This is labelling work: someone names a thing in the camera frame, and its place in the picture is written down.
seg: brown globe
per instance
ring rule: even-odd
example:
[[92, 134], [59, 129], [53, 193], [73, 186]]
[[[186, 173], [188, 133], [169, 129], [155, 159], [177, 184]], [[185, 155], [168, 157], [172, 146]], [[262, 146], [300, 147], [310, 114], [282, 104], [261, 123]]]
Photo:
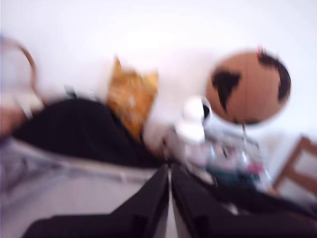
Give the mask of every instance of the brown globe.
[[222, 119], [255, 124], [279, 112], [291, 89], [291, 79], [277, 59], [264, 53], [235, 55], [221, 63], [208, 81], [206, 97]]

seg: yellow pillow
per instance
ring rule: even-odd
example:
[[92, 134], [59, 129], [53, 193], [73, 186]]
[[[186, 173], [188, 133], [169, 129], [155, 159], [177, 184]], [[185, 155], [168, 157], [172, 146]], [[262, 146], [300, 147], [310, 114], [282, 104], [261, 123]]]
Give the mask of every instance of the yellow pillow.
[[116, 59], [106, 103], [138, 141], [157, 92], [156, 72], [141, 77], [135, 71], [123, 70]]

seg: black fabric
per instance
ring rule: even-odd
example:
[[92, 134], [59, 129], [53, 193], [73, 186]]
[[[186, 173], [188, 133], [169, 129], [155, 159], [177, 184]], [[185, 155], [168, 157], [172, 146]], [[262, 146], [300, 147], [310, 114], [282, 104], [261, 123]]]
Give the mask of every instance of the black fabric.
[[133, 139], [109, 107], [84, 99], [46, 107], [13, 136], [67, 156], [139, 168], [157, 168], [163, 164]]
[[251, 213], [292, 212], [317, 219], [317, 213], [309, 207], [284, 198], [270, 196], [252, 187], [233, 185], [214, 186], [198, 178], [196, 178], [196, 181], [205, 187], [217, 201], [234, 203], [236, 206]]
[[265, 201], [270, 203], [273, 208], [251, 215], [234, 215], [229, 212], [220, 202], [234, 202], [239, 199], [245, 199], [245, 203], [250, 203], [252, 208], [255, 203], [260, 207], [264, 198], [258, 201], [253, 200], [249, 194], [245, 197], [238, 193], [245, 193], [245, 190], [228, 191], [219, 188], [218, 193], [231, 195], [231, 199], [219, 201], [209, 189], [201, 186], [192, 179], [179, 166], [172, 166], [172, 194], [175, 199], [178, 210], [187, 225], [192, 238], [210, 238], [210, 237], [317, 237], [316, 224], [305, 217], [294, 216], [300, 213], [292, 213], [294, 210], [283, 207], [281, 201]]
[[168, 205], [168, 168], [161, 168], [109, 215], [56, 216], [34, 222], [23, 238], [151, 238]]

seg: white bedsheet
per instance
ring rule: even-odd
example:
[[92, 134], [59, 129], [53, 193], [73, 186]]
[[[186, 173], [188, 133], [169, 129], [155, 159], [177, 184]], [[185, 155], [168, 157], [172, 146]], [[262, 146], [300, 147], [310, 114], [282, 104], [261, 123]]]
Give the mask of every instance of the white bedsheet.
[[[110, 213], [135, 194], [156, 172], [156, 169], [133, 169], [61, 157], [16, 140], [2, 148], [1, 156], [6, 156], [10, 151], [28, 154], [38, 160], [58, 160], [67, 169], [45, 186], [39, 186], [1, 208], [2, 238], [21, 238], [27, 228], [41, 218]], [[165, 216], [162, 218], [167, 219], [163, 237], [177, 237], [171, 202]], [[162, 237], [162, 231], [159, 233], [156, 237]]]

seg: white wall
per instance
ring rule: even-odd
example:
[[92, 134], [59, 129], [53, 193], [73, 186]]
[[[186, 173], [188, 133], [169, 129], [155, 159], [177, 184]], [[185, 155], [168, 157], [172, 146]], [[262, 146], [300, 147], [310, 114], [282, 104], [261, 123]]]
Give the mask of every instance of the white wall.
[[1, 33], [30, 51], [47, 97], [64, 84], [104, 97], [115, 55], [123, 66], [157, 69], [159, 94], [145, 134], [154, 147], [153, 135], [179, 118], [183, 101], [204, 94], [216, 62], [263, 44], [292, 79], [286, 108], [247, 129], [270, 151], [274, 176], [300, 133], [317, 135], [316, 11], [315, 0], [1, 0]]

